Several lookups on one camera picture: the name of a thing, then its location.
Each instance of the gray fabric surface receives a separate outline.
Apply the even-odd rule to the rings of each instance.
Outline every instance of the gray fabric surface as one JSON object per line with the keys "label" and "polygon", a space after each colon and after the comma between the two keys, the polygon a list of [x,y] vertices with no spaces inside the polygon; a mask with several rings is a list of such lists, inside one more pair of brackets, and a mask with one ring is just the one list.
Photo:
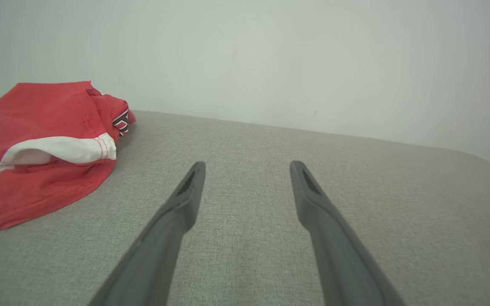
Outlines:
{"label": "gray fabric surface", "polygon": [[308,166],[403,299],[490,305],[490,164],[456,151],[136,112],[84,199],[0,231],[0,305],[86,304],[189,167],[207,164],[169,304],[322,304],[288,174]]}

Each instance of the red garment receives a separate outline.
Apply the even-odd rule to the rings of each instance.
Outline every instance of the red garment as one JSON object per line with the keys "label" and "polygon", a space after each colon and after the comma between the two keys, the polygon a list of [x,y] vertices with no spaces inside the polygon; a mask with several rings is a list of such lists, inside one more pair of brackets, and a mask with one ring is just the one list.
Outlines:
{"label": "red garment", "polygon": [[90,82],[20,83],[0,98],[0,229],[56,211],[97,188],[134,114]]}

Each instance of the red cloth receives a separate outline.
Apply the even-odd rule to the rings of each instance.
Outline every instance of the red cloth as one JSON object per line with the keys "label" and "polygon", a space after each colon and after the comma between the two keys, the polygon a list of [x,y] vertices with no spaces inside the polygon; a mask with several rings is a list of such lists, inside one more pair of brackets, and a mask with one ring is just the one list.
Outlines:
{"label": "red cloth", "polygon": [[95,190],[134,114],[90,82],[20,83],[0,98],[0,229]]}

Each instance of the white stripe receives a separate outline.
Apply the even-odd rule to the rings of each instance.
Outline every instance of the white stripe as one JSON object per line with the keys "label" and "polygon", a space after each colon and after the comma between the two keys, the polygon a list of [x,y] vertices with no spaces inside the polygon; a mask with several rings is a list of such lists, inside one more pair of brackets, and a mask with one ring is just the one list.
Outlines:
{"label": "white stripe", "polygon": [[30,139],[10,147],[0,161],[0,172],[17,164],[44,164],[51,156],[76,164],[98,159],[117,159],[113,138],[103,133],[95,138],[53,136]]}

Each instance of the wall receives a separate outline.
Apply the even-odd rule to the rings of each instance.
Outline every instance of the wall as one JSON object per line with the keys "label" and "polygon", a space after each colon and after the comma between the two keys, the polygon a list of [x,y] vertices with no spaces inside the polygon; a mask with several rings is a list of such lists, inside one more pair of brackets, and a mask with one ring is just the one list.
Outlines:
{"label": "wall", "polygon": [[490,161],[487,0],[0,0],[0,96],[83,79],[137,110]]}

